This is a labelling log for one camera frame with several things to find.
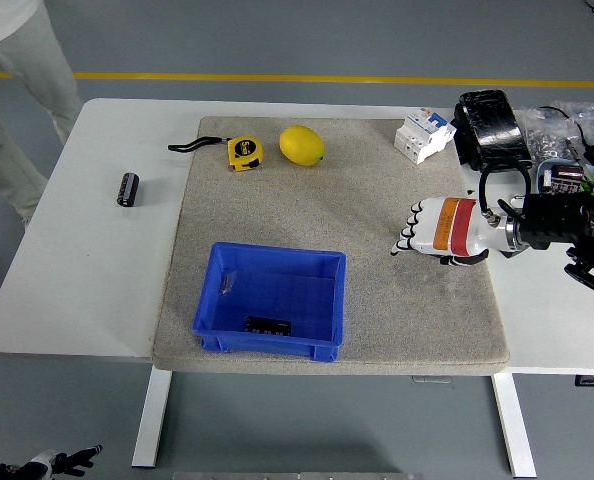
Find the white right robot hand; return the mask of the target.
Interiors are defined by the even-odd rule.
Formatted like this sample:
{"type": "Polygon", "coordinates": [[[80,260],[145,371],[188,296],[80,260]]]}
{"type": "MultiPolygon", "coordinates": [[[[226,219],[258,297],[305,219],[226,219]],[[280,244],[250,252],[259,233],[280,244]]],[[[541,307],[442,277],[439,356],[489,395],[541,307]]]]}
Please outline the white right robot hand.
{"type": "Polygon", "coordinates": [[[411,206],[391,254],[411,250],[437,257],[443,265],[475,265],[491,251],[508,250],[505,226],[489,225],[474,199],[431,197],[411,206]]]}

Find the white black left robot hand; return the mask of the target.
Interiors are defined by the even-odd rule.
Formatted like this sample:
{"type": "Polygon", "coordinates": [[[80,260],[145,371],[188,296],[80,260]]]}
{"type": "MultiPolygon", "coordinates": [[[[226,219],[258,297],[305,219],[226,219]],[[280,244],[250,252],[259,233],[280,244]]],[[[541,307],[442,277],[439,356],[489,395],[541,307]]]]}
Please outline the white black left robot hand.
{"type": "Polygon", "coordinates": [[[101,445],[94,445],[72,454],[45,450],[27,465],[31,468],[33,479],[53,479],[57,475],[81,478],[94,466],[94,458],[103,451],[101,445]]]}

